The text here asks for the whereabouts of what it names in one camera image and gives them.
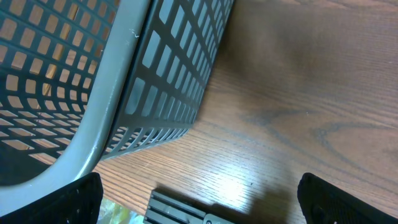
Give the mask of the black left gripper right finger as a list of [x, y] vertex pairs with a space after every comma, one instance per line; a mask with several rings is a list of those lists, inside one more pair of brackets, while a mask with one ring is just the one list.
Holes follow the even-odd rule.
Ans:
[[297, 198], [307, 223], [397, 224], [397, 218], [309, 172], [299, 182]]

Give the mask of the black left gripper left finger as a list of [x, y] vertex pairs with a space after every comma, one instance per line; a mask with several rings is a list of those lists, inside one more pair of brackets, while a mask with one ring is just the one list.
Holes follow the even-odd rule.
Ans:
[[96, 223], [103, 186], [96, 172], [1, 217], [1, 223]]

